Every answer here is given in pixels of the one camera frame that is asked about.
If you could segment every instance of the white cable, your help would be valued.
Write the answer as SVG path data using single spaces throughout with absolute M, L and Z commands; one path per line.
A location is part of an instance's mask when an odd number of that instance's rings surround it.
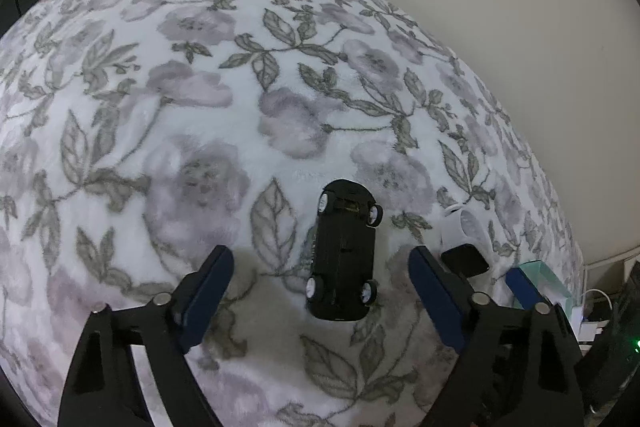
M 607 299 L 607 302 L 609 303 L 609 309 L 611 310 L 611 312 L 613 313 L 613 304 L 611 304 L 611 299 L 609 298 L 609 296 L 604 293 L 602 290 L 599 290 L 597 288 L 591 288 L 590 290 L 587 290 L 585 293 L 582 294 L 582 296 L 584 297 L 585 295 L 587 295 L 589 292 L 597 292 L 597 293 L 602 293 L 605 298 Z

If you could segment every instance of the white wall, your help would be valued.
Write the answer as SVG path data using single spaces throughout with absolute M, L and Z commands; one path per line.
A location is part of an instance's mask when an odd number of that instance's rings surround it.
M 484 79 L 528 137 L 588 261 L 640 243 L 635 0 L 391 0 Z

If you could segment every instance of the black toy car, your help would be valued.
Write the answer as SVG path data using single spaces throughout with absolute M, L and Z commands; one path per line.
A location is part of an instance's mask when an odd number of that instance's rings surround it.
M 376 300 L 373 254 L 382 207 L 362 185 L 336 180 L 318 201 L 316 240 L 306 302 L 314 317 L 357 321 Z

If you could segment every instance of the screw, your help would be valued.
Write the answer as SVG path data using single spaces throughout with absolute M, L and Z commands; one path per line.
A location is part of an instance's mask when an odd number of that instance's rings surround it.
M 309 277 L 306 281 L 305 295 L 307 299 L 312 299 L 316 294 L 316 279 L 314 277 Z
M 534 308 L 536 309 L 536 312 L 538 312 L 540 315 L 548 315 L 548 313 L 551 311 L 551 308 L 549 308 L 549 305 L 544 302 L 537 303 L 534 306 Z
M 369 225 L 376 222 L 378 219 L 378 208 L 373 206 L 369 209 Z
M 100 313 L 107 308 L 107 304 L 104 302 L 97 302 L 91 308 L 91 313 Z
M 366 304 L 371 301 L 372 295 L 373 290 L 371 288 L 371 285 L 368 282 L 364 283 L 364 285 L 362 286 L 362 291 L 360 292 L 360 300 L 362 301 L 362 303 Z
M 329 203 L 329 195 L 326 192 L 323 192 L 320 199 L 318 200 L 318 212 L 323 213 L 326 210 L 326 206 Z
M 171 294 L 167 292 L 159 293 L 154 297 L 154 304 L 156 306 L 164 306 L 165 304 L 169 304 L 171 301 Z
M 489 297 L 486 293 L 476 292 L 471 296 L 471 300 L 479 306 L 487 306 L 489 302 L 491 302 L 491 297 Z

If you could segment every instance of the bed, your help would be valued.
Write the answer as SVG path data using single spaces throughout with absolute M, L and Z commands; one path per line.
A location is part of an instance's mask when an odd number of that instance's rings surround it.
M 456 53 L 387 0 L 41 0 L 0 40 L 0 366 L 56 422 L 97 301 L 146 303 L 228 245 L 236 273 L 190 366 L 225 426 L 413 426 L 455 362 L 406 259 L 466 204 L 490 239 L 475 282 L 532 259 L 581 293 L 558 195 Z M 319 194 L 385 210 L 380 299 L 305 311 Z M 139 371 L 156 425 L 168 425 Z

